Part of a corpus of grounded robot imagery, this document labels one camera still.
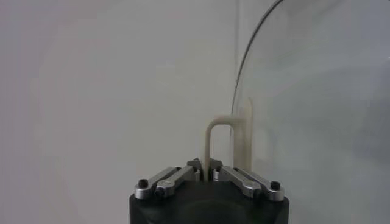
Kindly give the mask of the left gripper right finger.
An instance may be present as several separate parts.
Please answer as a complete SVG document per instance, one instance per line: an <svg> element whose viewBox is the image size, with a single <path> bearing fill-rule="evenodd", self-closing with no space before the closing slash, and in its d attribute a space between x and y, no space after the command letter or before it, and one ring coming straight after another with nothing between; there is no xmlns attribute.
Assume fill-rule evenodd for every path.
<svg viewBox="0 0 390 224"><path fill-rule="evenodd" d="M269 201L283 201L285 197L280 182L269 181L251 171L224 166L219 160L210 160L210 177L212 181L233 183L249 198L265 197Z"/></svg>

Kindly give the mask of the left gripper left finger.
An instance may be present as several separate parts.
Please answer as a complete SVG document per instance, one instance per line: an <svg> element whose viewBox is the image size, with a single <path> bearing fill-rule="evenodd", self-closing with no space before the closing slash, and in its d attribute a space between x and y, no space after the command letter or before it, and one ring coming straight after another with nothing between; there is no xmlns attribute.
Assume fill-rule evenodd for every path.
<svg viewBox="0 0 390 224"><path fill-rule="evenodd" d="M167 198L186 181L202 180L202 166L198 158L188 161L183 167L167 167L149 179L140 179L134 189L134 197L148 200L153 197Z"/></svg>

